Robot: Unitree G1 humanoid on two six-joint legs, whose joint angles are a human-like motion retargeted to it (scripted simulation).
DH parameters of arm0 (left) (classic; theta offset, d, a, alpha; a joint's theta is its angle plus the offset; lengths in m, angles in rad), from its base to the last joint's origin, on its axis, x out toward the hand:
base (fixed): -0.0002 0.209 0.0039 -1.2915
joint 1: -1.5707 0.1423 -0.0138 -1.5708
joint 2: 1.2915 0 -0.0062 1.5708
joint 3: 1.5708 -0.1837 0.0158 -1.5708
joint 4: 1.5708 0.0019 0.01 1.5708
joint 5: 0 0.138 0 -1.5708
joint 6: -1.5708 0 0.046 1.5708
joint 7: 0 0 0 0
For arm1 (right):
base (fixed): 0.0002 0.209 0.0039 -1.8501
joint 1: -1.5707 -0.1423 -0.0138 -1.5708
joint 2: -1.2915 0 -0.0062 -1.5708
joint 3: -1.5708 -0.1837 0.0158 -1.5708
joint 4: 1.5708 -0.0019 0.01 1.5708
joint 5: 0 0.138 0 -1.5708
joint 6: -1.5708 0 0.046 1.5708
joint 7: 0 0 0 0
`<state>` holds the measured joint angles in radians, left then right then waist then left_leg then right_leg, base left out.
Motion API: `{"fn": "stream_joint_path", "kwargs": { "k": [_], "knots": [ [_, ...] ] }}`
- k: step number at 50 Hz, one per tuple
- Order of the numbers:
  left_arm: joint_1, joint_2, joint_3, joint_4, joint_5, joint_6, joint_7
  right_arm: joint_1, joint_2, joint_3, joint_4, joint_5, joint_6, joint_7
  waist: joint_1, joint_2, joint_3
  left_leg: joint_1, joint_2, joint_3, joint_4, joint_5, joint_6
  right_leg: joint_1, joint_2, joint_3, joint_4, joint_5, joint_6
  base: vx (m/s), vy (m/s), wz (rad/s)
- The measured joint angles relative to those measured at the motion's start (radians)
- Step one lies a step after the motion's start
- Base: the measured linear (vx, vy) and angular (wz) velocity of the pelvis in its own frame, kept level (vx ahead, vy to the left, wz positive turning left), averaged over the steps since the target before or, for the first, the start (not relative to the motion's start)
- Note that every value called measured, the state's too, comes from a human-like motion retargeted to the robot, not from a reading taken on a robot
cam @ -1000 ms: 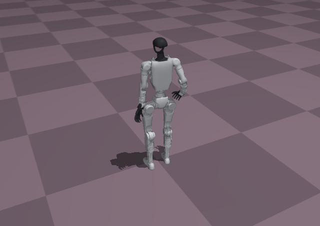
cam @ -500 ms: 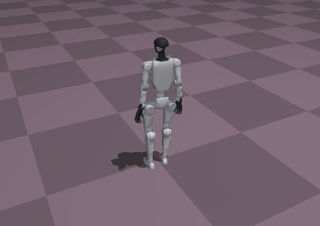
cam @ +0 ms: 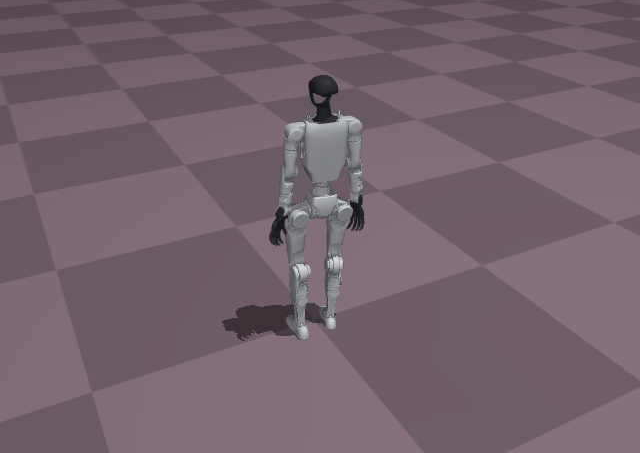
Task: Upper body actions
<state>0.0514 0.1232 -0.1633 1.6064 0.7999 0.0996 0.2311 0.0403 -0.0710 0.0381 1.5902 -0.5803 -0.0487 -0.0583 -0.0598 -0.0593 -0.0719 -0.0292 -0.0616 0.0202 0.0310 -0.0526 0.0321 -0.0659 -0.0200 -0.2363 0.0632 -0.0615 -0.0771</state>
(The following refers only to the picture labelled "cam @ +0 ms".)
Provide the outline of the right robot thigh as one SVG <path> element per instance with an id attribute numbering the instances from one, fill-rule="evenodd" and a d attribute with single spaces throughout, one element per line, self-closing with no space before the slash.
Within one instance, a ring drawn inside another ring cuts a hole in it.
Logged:
<path id="1" fill-rule="evenodd" d="M 342 243 L 347 231 L 347 220 L 351 218 L 353 209 L 350 203 L 342 197 L 337 197 L 337 212 L 326 218 L 327 225 L 327 257 L 324 260 L 324 268 L 327 273 L 338 274 Z"/>

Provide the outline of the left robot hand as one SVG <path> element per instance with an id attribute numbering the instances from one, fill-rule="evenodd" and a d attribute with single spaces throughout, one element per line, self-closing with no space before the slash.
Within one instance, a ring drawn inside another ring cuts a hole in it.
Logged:
<path id="1" fill-rule="evenodd" d="M 284 222 L 285 222 L 284 219 L 287 219 L 288 215 L 287 216 L 283 216 L 284 215 L 284 208 L 283 207 L 279 207 L 275 215 L 276 215 L 276 219 L 272 224 L 271 232 L 270 232 L 270 235 L 269 235 L 269 240 L 271 241 L 271 243 L 273 245 L 281 246 L 279 242 L 281 242 L 282 244 L 284 244 L 284 242 L 281 240 L 280 233 L 281 233 L 281 230 L 283 230 L 284 234 L 287 234 L 287 232 L 285 230 L 285 227 L 284 227 Z M 279 240 L 279 242 L 278 242 L 278 240 Z"/>

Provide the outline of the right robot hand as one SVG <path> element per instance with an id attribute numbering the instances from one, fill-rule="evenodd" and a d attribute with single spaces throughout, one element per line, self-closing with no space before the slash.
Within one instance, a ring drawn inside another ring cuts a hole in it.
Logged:
<path id="1" fill-rule="evenodd" d="M 353 231 L 355 229 L 355 227 L 356 227 L 357 218 L 358 218 L 358 224 L 357 224 L 357 228 L 355 229 L 355 231 L 357 231 L 359 229 L 360 224 L 361 224 L 361 228 L 359 229 L 359 231 L 361 231 L 363 229 L 363 226 L 364 226 L 364 211 L 363 211 L 363 208 L 361 207 L 361 205 L 363 204 L 362 194 L 359 195 L 358 203 L 354 203 L 354 202 L 350 201 L 350 204 L 351 204 L 351 207 L 353 209 L 353 214 L 351 216 L 350 223 L 347 226 L 347 229 L 350 228 L 350 226 L 353 223 L 353 219 L 354 219 L 353 228 L 351 229 L 351 231 Z"/>

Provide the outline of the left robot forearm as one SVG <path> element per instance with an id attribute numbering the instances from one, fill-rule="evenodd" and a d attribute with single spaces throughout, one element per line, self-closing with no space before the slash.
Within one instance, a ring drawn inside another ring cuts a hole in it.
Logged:
<path id="1" fill-rule="evenodd" d="M 283 216 L 287 216 L 291 213 L 291 204 L 292 204 L 292 196 L 293 196 L 293 188 L 294 188 L 294 181 L 290 180 L 290 179 L 285 179 L 284 178 L 284 164 L 282 164 L 281 168 L 280 168 L 280 193 L 279 193 L 279 205 L 277 207 L 277 210 L 279 207 L 283 207 L 284 208 L 284 215 Z"/>

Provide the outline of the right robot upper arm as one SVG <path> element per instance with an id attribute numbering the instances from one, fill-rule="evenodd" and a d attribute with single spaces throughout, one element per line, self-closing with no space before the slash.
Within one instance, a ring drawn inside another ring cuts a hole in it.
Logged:
<path id="1" fill-rule="evenodd" d="M 361 153 L 361 132 L 363 126 L 361 122 L 353 116 L 344 116 L 348 123 L 348 141 L 347 147 L 349 155 L 346 155 L 345 167 L 348 169 L 355 169 L 360 167 L 360 153 Z"/>

